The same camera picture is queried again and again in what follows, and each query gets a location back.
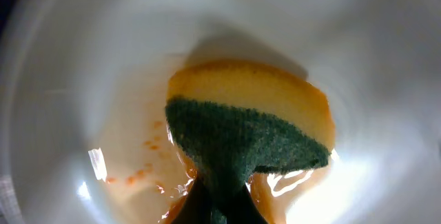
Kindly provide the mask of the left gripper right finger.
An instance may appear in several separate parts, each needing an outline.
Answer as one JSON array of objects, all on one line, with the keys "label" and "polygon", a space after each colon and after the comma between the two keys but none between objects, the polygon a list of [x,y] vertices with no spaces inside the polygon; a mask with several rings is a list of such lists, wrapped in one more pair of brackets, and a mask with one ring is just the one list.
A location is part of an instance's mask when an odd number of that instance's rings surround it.
[{"label": "left gripper right finger", "polygon": [[227,203],[227,224],[267,224],[246,185]]}]

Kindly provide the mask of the white plate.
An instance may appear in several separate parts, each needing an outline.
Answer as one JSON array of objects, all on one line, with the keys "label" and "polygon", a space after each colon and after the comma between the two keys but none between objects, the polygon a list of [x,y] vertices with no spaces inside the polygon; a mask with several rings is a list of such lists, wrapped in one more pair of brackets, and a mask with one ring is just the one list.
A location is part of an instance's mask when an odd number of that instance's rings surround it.
[{"label": "white plate", "polygon": [[320,88],[320,170],[256,175],[271,223],[440,222],[440,0],[20,0],[1,43],[9,223],[167,223],[193,174],[167,81],[216,57]]}]

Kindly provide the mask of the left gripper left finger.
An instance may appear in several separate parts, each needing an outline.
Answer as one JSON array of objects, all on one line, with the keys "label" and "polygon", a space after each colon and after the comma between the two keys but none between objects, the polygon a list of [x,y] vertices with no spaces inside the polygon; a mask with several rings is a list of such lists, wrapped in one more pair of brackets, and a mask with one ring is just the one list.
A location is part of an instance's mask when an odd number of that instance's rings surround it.
[{"label": "left gripper left finger", "polygon": [[172,224],[210,224],[211,197],[203,180],[196,178]]}]

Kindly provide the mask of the green and yellow sponge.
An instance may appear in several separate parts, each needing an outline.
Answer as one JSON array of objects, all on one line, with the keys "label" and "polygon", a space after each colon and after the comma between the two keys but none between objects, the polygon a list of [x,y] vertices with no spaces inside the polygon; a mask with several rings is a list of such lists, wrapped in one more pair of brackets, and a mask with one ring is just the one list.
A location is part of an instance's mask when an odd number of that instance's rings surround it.
[{"label": "green and yellow sponge", "polygon": [[214,198],[229,198],[255,173],[325,167],[336,131],[327,97],[286,71],[212,61],[169,80],[165,114],[173,141]]}]

